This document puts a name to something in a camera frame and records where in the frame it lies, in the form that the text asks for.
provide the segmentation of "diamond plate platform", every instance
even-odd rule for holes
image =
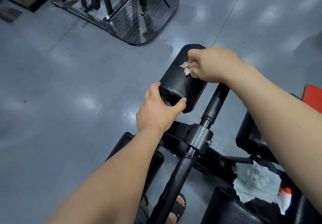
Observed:
[[[128,1],[108,20],[111,35],[130,44],[143,44],[153,40],[175,14],[179,0],[147,0],[149,11],[142,16],[139,0]]]

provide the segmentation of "sandal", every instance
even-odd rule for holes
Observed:
[[[185,207],[187,205],[186,201],[185,201],[185,197],[182,193],[179,193],[178,194],[184,201],[184,206],[182,206],[177,200],[175,201],[174,205],[172,206],[172,209],[171,209],[171,212],[173,214],[176,215],[177,217],[177,222],[179,221],[179,219],[181,218],[184,210],[185,210]]]

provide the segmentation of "foam roller pad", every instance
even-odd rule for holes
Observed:
[[[205,49],[199,44],[189,44],[184,46],[168,70],[161,78],[159,87],[160,95],[165,104],[174,106],[181,98],[187,99],[187,106],[183,113],[191,112],[197,104],[207,82],[191,75],[185,75],[183,68],[180,67],[188,61],[188,51],[190,49]]]

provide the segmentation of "red cushion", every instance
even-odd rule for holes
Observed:
[[[302,100],[315,110],[322,113],[322,89],[312,85],[306,85]]]

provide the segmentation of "epoxy floor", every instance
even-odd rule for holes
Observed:
[[[185,44],[231,48],[299,97],[306,84],[322,87],[322,0],[180,0],[159,37],[139,47],[50,2],[23,12],[14,24],[0,21],[1,224],[45,222],[124,132],[135,134],[144,92]],[[199,122],[215,88],[208,84],[194,111],[177,120]],[[230,92],[211,128],[214,149],[247,156],[234,142],[245,113]],[[178,161],[163,153],[150,209]],[[201,221],[217,184],[191,171],[181,223]]]

